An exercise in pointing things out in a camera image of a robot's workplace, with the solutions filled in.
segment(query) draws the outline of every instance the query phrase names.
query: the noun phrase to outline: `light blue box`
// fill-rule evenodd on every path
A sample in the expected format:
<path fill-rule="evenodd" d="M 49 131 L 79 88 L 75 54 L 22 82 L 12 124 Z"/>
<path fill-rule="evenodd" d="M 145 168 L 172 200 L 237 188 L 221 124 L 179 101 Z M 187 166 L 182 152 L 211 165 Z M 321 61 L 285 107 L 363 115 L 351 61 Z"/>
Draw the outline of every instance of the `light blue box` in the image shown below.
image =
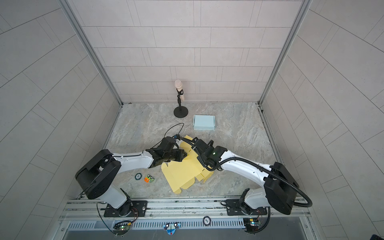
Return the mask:
<path fill-rule="evenodd" d="M 215 116 L 195 115 L 193 117 L 194 130 L 215 130 Z"/>

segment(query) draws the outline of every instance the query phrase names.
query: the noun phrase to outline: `yellow cardboard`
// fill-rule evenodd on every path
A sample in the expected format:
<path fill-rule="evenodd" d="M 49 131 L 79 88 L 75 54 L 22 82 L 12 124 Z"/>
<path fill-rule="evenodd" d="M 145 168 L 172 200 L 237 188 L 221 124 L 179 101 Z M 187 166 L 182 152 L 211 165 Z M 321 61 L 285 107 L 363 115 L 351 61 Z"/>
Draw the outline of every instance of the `yellow cardboard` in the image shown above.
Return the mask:
<path fill-rule="evenodd" d="M 213 174 L 206 170 L 197 160 L 197 153 L 192 150 L 191 146 L 185 142 L 181 142 L 180 148 L 184 149 L 187 156 L 182 162 L 170 161 L 168 165 L 164 162 L 161 165 L 161 171 L 167 179 L 172 191 L 176 194 L 181 193 L 182 189 L 187 189 L 198 181 L 204 179 L 204 182 Z"/>

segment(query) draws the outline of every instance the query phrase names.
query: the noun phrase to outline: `metal frame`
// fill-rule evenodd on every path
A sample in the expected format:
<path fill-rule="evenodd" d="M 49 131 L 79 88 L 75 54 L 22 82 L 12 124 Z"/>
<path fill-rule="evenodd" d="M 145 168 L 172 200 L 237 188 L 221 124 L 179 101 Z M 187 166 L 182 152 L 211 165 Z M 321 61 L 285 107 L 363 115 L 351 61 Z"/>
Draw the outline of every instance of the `metal frame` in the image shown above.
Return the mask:
<path fill-rule="evenodd" d="M 283 63 L 285 56 L 288 53 L 289 48 L 292 45 L 292 42 L 293 42 L 293 40 L 294 40 L 298 30 L 299 30 L 300 24 L 302 23 L 306 13 L 308 12 L 308 9 L 310 8 L 311 1 L 312 0 L 303 0 L 303 2 L 301 3 L 301 6 L 300 6 L 299 11 L 297 12 L 295 21 L 293 22 L 291 30 L 289 31 L 289 34 L 285 40 L 284 46 L 283 46 L 283 48 L 280 52 L 280 55 L 279 55 L 279 57 L 275 63 L 275 66 L 273 67 L 271 76 L 269 77 L 269 80 L 266 83 L 265 89 L 264 89 L 262 96 L 260 98 L 260 101 L 259 101 L 260 106 L 262 106 L 264 101 L 265 101 L 266 95 L 267 95 L 269 89 L 271 88 L 271 85 L 272 85 L 273 81 L 275 80 L 277 73 L 279 72 L 279 69 Z"/>
<path fill-rule="evenodd" d="M 123 102 L 121 101 L 119 94 L 117 93 L 116 89 L 114 88 L 112 81 L 110 80 L 107 72 L 105 71 L 103 65 L 101 64 L 99 58 L 97 57 L 95 51 L 93 50 L 93 47 L 91 46 L 88 38 L 86 37 L 83 28 L 80 26 L 78 20 L 76 19 L 71 7 L 69 6 L 67 0 L 58 0 L 58 3 L 63 10 L 65 16 L 67 17 L 68 21 L 70 22 L 73 30 L 75 31 L 76 35 L 80 39 L 80 42 L 84 46 L 85 50 L 87 51 L 89 57 L 91 58 L 93 64 L 95 65 L 97 71 L 100 73 L 100 76 L 104 79 L 105 83 L 107 84 L 108 88 L 112 91 L 113 95 L 115 96 L 116 100 L 119 103 L 119 106 L 121 107 L 123 105 Z"/>

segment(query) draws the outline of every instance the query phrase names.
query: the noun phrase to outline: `round badge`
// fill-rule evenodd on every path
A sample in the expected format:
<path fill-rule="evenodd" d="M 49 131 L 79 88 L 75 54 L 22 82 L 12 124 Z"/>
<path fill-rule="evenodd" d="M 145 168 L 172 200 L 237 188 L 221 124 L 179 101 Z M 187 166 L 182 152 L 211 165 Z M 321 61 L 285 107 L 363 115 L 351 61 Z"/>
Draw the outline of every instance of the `round badge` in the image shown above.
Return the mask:
<path fill-rule="evenodd" d="M 209 226 L 209 225 L 211 225 L 211 218 L 208 217 L 208 216 L 205 216 L 205 217 L 203 218 L 203 224 L 204 224 L 205 226 Z"/>
<path fill-rule="evenodd" d="M 140 180 L 142 176 L 143 176 L 143 175 L 142 175 L 141 173 L 137 173 L 137 174 L 135 175 L 135 179 L 136 179 L 136 180 Z"/>

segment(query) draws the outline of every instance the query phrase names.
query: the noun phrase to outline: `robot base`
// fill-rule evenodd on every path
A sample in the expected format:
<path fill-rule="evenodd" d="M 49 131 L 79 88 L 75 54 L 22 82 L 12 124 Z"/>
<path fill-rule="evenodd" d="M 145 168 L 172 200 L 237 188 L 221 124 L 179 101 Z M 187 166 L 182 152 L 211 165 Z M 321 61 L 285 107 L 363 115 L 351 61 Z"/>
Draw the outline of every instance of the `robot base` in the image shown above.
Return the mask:
<path fill-rule="evenodd" d="M 147 210 L 148 201 L 132 201 L 132 207 L 139 211 L 139 217 L 144 217 Z M 119 211 L 114 209 L 111 205 L 107 205 L 104 212 L 104 217 L 122 217 L 119 215 Z M 135 217 L 135 212 L 131 210 L 128 215 L 124 217 Z"/>

